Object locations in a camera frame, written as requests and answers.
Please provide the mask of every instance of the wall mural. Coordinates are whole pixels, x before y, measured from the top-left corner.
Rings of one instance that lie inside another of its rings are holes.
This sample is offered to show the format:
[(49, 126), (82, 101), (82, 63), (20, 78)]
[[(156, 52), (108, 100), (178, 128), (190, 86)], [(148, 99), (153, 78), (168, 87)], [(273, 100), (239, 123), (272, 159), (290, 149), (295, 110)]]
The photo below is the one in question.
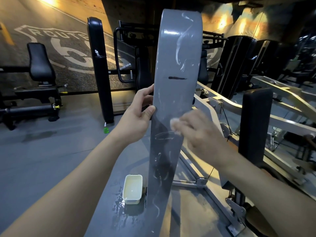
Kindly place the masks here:
[[(294, 5), (292, 3), (243, 8), (238, 3), (222, 4), (202, 0), (189, 3), (187, 0), (179, 0), (176, 8), (201, 12), (205, 31), (224, 33), (225, 37), (245, 35), (257, 40), (280, 41)], [(208, 67), (217, 68), (222, 51), (222, 48), (208, 50)]]
[[(117, 21), (144, 22), (144, 4), (119, 0), (0, 0), (0, 22), (8, 36), (0, 30), (0, 66), (28, 65), (27, 43), (45, 45), (56, 72), (57, 85), (68, 84), (69, 92), (96, 91), (87, 18), (102, 20), (109, 69), (116, 69), (113, 29)], [(111, 15), (105, 9), (112, 7)], [(134, 49), (118, 43), (120, 66), (134, 65)], [(130, 88), (115, 75), (110, 76), (111, 89)], [(37, 86), (28, 74), (1, 74), (3, 96), (14, 94), (14, 87)]]

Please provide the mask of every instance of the plastic container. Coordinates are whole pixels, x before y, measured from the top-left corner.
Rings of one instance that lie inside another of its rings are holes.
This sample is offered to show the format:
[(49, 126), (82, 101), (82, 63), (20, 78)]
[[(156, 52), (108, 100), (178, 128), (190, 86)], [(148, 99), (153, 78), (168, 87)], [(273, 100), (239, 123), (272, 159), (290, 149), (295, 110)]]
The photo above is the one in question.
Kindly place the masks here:
[(125, 204), (138, 204), (143, 192), (143, 176), (132, 174), (125, 177), (123, 199)]

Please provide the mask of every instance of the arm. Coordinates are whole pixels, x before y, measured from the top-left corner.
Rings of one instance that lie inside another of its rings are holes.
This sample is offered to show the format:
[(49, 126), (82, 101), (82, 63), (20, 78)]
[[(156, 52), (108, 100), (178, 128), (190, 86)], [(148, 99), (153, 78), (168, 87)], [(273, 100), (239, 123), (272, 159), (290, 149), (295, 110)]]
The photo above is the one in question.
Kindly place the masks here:
[(316, 202), (266, 175), (232, 150), (201, 111), (183, 115), (172, 128), (187, 138), (193, 153), (226, 176), (255, 204), (278, 236), (315, 236)]
[(21, 215), (1, 237), (84, 236), (113, 166), (130, 143), (141, 139), (155, 111), (148, 94), (139, 90), (117, 127), (86, 159)]

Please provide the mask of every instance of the forearm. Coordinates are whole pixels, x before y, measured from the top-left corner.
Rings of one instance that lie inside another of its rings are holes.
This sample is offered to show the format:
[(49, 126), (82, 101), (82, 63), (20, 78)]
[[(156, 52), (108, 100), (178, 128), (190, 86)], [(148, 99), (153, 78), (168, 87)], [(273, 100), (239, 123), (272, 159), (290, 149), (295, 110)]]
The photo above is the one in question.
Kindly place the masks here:
[(66, 178), (20, 216), (2, 235), (83, 236), (113, 166), (126, 147), (110, 133)]
[(218, 171), (255, 204), (279, 236), (315, 236), (314, 200), (269, 177), (241, 155), (232, 155), (232, 164)]

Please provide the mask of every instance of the painted road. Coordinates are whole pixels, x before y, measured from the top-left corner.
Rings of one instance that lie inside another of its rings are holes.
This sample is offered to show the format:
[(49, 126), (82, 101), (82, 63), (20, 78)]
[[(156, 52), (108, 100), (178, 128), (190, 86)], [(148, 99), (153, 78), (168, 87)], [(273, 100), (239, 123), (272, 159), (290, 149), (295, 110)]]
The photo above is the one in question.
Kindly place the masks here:
[[(0, 0), (0, 23), (14, 43), (0, 35), (0, 65), (28, 65), (27, 43), (39, 42), (45, 45), (50, 62), (56, 72), (58, 85), (68, 84), (69, 92), (97, 90), (87, 25), (39, 0)], [(113, 37), (104, 34), (109, 69), (116, 69)], [(118, 43), (120, 65), (134, 65), (134, 49)], [(110, 76), (111, 89), (129, 88), (116, 75)], [(28, 74), (2, 74), (0, 90), (11, 95), (17, 86), (32, 87)]]

